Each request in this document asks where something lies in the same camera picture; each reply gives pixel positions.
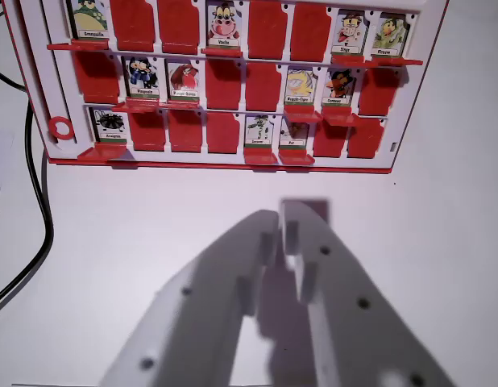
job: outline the red tile tab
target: red tile tab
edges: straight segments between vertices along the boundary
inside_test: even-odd
[[[163,51],[197,55],[199,10],[192,0],[158,0]]]
[[[276,64],[248,62],[246,77],[246,108],[276,111],[280,100],[281,73]]]
[[[156,33],[152,6],[145,0],[110,0],[118,50],[154,51]]]
[[[271,148],[244,148],[243,158],[246,164],[251,165],[274,165],[278,162]]]
[[[88,103],[118,103],[118,78],[114,63],[103,52],[74,52],[77,83]]]
[[[161,114],[129,114],[131,138],[136,151],[163,151],[165,145],[165,128]]]
[[[208,59],[205,71],[208,108],[237,110],[242,90],[237,63],[234,60]]]
[[[208,152],[236,153],[240,138],[240,123],[234,115],[209,111],[206,119]]]
[[[127,97],[125,102],[120,102],[111,110],[123,113],[149,113],[156,111],[158,107],[158,102],[154,100]]]
[[[393,69],[369,69],[363,78],[359,114],[387,115],[400,78]]]
[[[290,123],[320,123],[322,116],[313,106],[287,105],[284,107],[284,116]]]
[[[324,4],[299,2],[294,10],[290,58],[322,62],[330,35],[331,17]]]
[[[281,2],[251,0],[249,5],[249,57],[280,60],[287,33],[287,14]]]
[[[95,143],[94,147],[91,147],[87,151],[84,151],[77,159],[79,161],[109,161],[118,159],[125,152],[127,152],[127,146],[125,144],[112,144],[112,143]]]
[[[380,124],[380,119],[362,119],[362,121],[361,125],[351,129],[347,156],[372,159],[380,146],[384,129]]]
[[[362,122],[349,106],[324,106],[322,117],[332,127],[357,127]]]
[[[369,67],[376,67],[376,66],[421,66],[423,64],[422,60],[415,60],[415,59],[405,59],[405,58],[379,58],[379,57],[374,57],[372,60],[367,60],[366,64],[370,64],[372,66]]]
[[[71,43],[48,44],[47,49],[53,51],[101,51],[109,48],[108,40],[72,39]]]
[[[242,51],[240,51],[240,48],[230,49],[230,48],[206,47],[202,48],[201,52],[206,56],[226,56],[229,58],[239,58],[242,56]]]
[[[312,165],[315,159],[306,153],[306,149],[280,149],[278,156],[285,165]]]
[[[169,110],[168,135],[172,152],[200,152],[202,145],[201,117],[195,111]]]

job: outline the character card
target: character card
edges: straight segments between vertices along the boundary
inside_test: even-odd
[[[312,105],[317,86],[317,75],[310,69],[288,69],[284,103]]]
[[[270,148],[274,123],[269,122],[268,115],[246,117],[246,147]]]
[[[376,28],[371,54],[377,56],[401,56],[409,25],[404,15],[382,14]]]
[[[167,60],[168,97],[178,101],[199,100],[199,71],[189,60]]]
[[[156,67],[146,57],[124,56],[124,79],[132,98],[155,98],[160,96]]]
[[[126,143],[129,122],[125,113],[114,113],[111,109],[89,108],[89,114],[98,142]]]
[[[308,138],[308,123],[289,123],[281,119],[280,148],[304,148]]]
[[[363,16],[361,10],[340,10],[331,46],[333,54],[362,54],[368,27]]]
[[[78,39],[107,39],[106,7],[100,0],[66,0],[73,34]]]
[[[349,106],[356,79],[352,69],[329,69],[322,91],[322,105]]]
[[[233,2],[207,2],[208,46],[239,48],[242,17]]]

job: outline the screw hole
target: screw hole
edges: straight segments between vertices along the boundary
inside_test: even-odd
[[[366,298],[359,298],[357,304],[359,305],[360,309],[364,310],[367,310],[371,307],[371,303]]]
[[[150,369],[154,366],[154,360],[150,357],[144,357],[142,361],[140,361],[139,366],[141,369]]]
[[[423,379],[421,375],[416,373],[410,376],[410,382],[416,387],[423,387],[425,385],[425,379]]]

